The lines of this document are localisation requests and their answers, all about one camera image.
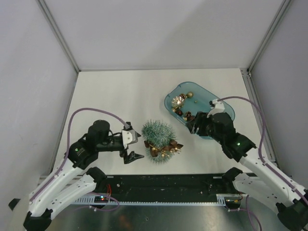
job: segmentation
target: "teal tray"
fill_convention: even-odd
[[[193,97],[187,98],[185,100],[184,106],[181,108],[183,116],[179,116],[172,111],[171,100],[174,97],[179,96],[181,93],[184,93],[186,95],[190,91],[193,92]],[[185,116],[185,112],[190,111],[193,116],[195,116],[197,112],[200,111],[209,112],[211,110],[209,102],[214,99],[218,99],[218,97],[209,92],[208,90],[204,89],[200,85],[193,82],[183,82],[165,97],[165,107],[173,115],[173,117],[175,117],[179,122],[185,125],[186,121],[183,119],[183,117]],[[225,102],[223,102],[223,104],[225,106],[225,112],[230,115],[232,120],[234,120],[235,112],[233,108]],[[211,139],[209,136],[202,136],[202,138]]]

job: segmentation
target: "white table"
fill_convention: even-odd
[[[190,134],[187,128],[166,110],[165,96],[179,83],[185,81],[195,82],[220,98],[234,95],[248,98],[240,69],[80,72],[55,166],[59,164],[66,150],[67,125],[70,116],[79,108],[93,107],[130,121],[139,133],[147,120],[163,120],[173,126],[177,141],[184,145],[180,154],[176,154],[169,162],[162,165],[154,164],[147,156],[124,165],[118,152],[100,153],[99,159],[89,167],[98,166],[105,174],[224,173],[231,167],[250,172],[249,169],[230,160],[214,140],[204,140]],[[242,100],[228,100],[228,103],[235,110],[234,126],[237,131],[258,144],[260,132],[252,106]],[[83,111],[73,120],[71,142],[76,142],[98,119],[107,120],[113,132],[119,132],[123,128],[123,125],[113,117]],[[129,146],[129,152],[132,150],[145,155],[142,137],[138,143]]]

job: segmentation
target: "robotic arm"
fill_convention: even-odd
[[[198,112],[186,127],[192,134],[212,137],[228,158],[259,177],[255,180],[237,168],[230,169],[224,177],[236,190],[251,195],[273,210],[289,230],[301,231],[308,223],[308,190],[285,175],[265,155],[259,156],[256,145],[236,132],[232,119],[223,112],[221,101],[214,100],[210,105],[213,109],[209,113]]]
[[[104,190],[106,176],[97,167],[90,168],[80,180],[62,190],[75,176],[81,174],[89,164],[97,160],[99,152],[119,151],[124,164],[144,157],[134,151],[128,155],[128,145],[136,143],[141,135],[129,122],[127,124],[129,128],[124,127],[121,132],[113,134],[107,121],[97,120],[89,127],[87,134],[70,146],[67,159],[64,158],[29,195],[30,205],[24,222],[26,230],[46,230],[51,220],[72,202],[89,192]],[[12,210],[17,202],[17,199],[10,202],[9,206]]]

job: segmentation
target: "white wall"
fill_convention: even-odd
[[[283,171],[308,187],[308,1],[296,0],[252,76]]]
[[[50,164],[76,80],[34,0],[0,2],[0,230]]]
[[[248,67],[282,0],[46,0],[81,70]]]

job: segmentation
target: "gold ornament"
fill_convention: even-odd
[[[187,93],[187,97],[188,97],[188,98],[192,98],[192,97],[193,97],[193,92],[192,92],[192,91],[188,92],[188,93]]]
[[[175,109],[179,109],[184,105],[184,99],[180,96],[176,96],[171,100],[171,106]]]

